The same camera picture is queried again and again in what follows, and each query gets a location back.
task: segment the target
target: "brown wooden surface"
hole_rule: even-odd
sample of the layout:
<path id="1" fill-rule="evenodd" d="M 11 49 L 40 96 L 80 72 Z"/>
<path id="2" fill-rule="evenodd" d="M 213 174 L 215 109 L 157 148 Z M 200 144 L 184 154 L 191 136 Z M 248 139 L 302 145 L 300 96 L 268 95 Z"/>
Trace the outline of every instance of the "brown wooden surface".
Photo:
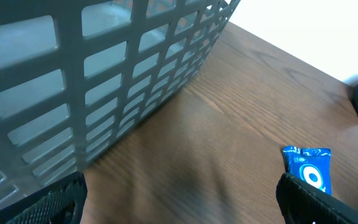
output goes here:
<path id="1" fill-rule="evenodd" d="M 358 209 L 347 88 L 228 24 L 198 77 L 85 171 L 82 223 L 283 223 L 289 144 L 330 148 L 333 196 Z"/>

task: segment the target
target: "white wall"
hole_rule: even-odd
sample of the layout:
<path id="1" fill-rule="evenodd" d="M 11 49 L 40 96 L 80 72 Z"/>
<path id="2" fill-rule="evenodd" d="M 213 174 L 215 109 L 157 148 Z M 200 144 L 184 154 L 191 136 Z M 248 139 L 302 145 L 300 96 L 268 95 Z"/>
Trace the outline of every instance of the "white wall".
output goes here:
<path id="1" fill-rule="evenodd" d="M 242 0 L 230 21 L 342 82 L 358 82 L 358 0 Z"/>

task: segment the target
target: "gray plastic crate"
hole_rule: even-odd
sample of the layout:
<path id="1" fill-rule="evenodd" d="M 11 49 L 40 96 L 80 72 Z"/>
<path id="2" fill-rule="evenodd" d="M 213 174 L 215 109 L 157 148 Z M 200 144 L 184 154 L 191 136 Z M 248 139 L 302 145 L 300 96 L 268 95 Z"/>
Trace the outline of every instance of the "gray plastic crate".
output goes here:
<path id="1" fill-rule="evenodd" d="M 186 84 L 238 3 L 0 0 L 0 208 L 83 170 Z"/>

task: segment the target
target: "blue packet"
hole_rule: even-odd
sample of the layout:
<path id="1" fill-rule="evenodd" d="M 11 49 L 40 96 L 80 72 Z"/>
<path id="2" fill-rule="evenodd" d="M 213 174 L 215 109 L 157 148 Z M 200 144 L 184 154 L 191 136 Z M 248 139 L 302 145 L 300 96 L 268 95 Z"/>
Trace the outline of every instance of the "blue packet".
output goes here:
<path id="1" fill-rule="evenodd" d="M 287 146 L 283 149 L 283 155 L 287 172 L 331 195 L 331 179 L 329 178 L 331 150 Z"/>

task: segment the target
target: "wooden table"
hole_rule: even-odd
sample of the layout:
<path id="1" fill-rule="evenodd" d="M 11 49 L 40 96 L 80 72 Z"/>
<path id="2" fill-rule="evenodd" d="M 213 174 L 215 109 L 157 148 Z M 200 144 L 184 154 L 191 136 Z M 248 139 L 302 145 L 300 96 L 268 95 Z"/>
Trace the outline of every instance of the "wooden table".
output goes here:
<path id="1" fill-rule="evenodd" d="M 82 223 L 283 223 L 289 144 L 330 148 L 333 196 L 358 209 L 348 88 L 228 24 L 198 77 L 86 170 Z"/>

